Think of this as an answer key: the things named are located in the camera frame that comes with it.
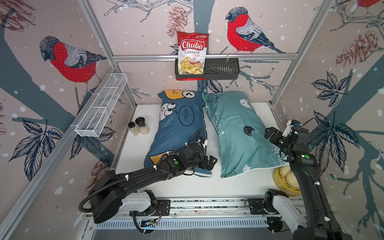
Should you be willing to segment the teal cat pillow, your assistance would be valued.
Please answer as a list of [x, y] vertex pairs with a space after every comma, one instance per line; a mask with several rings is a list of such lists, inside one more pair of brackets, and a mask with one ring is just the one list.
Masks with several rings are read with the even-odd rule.
[[221, 178], [287, 165], [285, 155], [264, 137], [266, 127], [246, 93], [232, 91], [203, 97], [218, 134]]

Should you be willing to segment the blue cartoon pillow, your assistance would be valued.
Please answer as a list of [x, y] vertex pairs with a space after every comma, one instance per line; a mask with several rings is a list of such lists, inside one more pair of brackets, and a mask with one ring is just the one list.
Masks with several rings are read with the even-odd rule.
[[202, 92], [164, 90], [158, 97], [162, 99], [159, 127], [145, 157], [145, 168], [158, 163], [163, 154], [184, 147], [198, 130], [202, 130], [201, 137], [207, 138]]

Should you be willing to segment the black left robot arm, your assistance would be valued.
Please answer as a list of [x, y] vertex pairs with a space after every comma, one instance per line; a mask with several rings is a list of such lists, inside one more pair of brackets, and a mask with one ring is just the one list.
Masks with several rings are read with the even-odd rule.
[[161, 155], [159, 162], [134, 172], [116, 174], [107, 171], [80, 202], [78, 210], [92, 213], [96, 224], [114, 217], [120, 210], [146, 212], [155, 209], [157, 200], [151, 191], [137, 191], [151, 184], [185, 175], [196, 168], [212, 170], [218, 159], [205, 155], [206, 142], [186, 143], [182, 148]]

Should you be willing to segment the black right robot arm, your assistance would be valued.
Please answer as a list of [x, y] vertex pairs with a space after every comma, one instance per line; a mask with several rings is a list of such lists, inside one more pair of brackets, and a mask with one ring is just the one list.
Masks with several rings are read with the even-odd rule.
[[268, 213], [277, 212], [286, 222], [294, 240], [350, 240], [333, 214], [321, 184], [315, 156], [300, 141], [309, 135], [299, 133], [298, 126], [288, 126], [284, 132], [274, 127], [265, 130], [265, 138], [286, 156], [302, 193], [306, 215], [293, 206], [288, 195], [280, 190], [268, 189], [264, 208]]

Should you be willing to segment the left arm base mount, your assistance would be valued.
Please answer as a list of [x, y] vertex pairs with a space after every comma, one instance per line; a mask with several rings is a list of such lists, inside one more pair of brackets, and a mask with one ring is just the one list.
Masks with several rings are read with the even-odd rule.
[[143, 212], [136, 212], [136, 217], [160, 217], [169, 216], [171, 208], [170, 200], [156, 200]]

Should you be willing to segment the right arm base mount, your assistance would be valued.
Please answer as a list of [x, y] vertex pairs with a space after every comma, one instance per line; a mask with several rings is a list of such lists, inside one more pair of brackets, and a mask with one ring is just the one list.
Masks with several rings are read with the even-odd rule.
[[270, 207], [266, 207], [264, 199], [246, 199], [245, 206], [249, 208], [251, 215], [274, 215], [276, 210]]

